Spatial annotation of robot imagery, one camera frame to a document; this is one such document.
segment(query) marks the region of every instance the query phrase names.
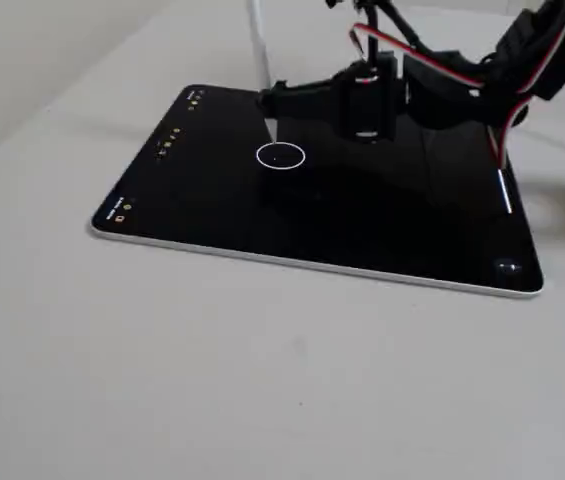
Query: black wire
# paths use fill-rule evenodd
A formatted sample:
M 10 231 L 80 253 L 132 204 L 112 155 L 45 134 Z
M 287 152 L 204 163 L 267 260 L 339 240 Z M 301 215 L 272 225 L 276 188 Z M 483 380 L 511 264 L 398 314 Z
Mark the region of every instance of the black wire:
M 366 5 L 364 7 L 364 12 L 369 19 L 369 26 L 374 30 L 378 29 L 378 11 L 372 5 Z M 380 49 L 379 42 L 377 38 L 369 35 L 369 65 L 371 67 L 376 67 L 378 63 L 378 50 Z

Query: circle icon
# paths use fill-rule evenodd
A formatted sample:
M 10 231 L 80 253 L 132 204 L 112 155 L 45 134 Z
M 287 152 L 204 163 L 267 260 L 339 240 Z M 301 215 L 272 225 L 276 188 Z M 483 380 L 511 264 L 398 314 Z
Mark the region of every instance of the circle icon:
M 293 170 L 306 161 L 306 153 L 288 142 L 273 142 L 262 145 L 255 154 L 260 165 L 271 170 Z

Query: black tablet screen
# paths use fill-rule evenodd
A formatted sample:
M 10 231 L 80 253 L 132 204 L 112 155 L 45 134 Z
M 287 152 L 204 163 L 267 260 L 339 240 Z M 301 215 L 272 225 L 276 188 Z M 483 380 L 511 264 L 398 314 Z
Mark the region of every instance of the black tablet screen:
M 282 120 L 279 141 L 302 151 L 258 157 L 268 141 L 253 92 L 188 87 L 93 224 L 121 236 L 541 289 L 513 172 L 496 168 L 483 126 L 433 132 L 404 117 L 395 142 L 360 145 L 325 124 Z

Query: black mount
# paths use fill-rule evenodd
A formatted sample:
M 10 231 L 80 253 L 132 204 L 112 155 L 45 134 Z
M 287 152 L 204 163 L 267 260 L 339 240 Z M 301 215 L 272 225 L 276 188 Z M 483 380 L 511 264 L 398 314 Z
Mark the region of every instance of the black mount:
M 326 3 L 334 7 L 343 1 Z M 564 39 L 564 47 L 536 86 L 519 93 L 519 87 L 564 26 L 565 0 L 546 0 L 537 13 L 524 10 L 496 50 L 480 64 L 471 63 L 459 51 L 428 49 L 390 0 L 353 0 L 353 5 L 365 13 L 373 29 L 377 29 L 381 10 L 416 51 L 450 69 L 467 72 L 484 87 L 472 89 L 406 56 L 403 76 L 398 78 L 396 57 L 380 52 L 377 40 L 369 37 L 367 58 L 352 63 L 331 79 L 295 87 L 282 81 L 262 91 L 259 105 L 265 117 L 324 121 L 337 135 L 357 142 L 393 140 L 397 116 L 403 114 L 430 129 L 451 128 L 470 120 L 498 129 L 522 99 L 535 95 L 549 100 L 565 85 Z M 517 117 L 516 124 L 524 120 L 526 112 Z

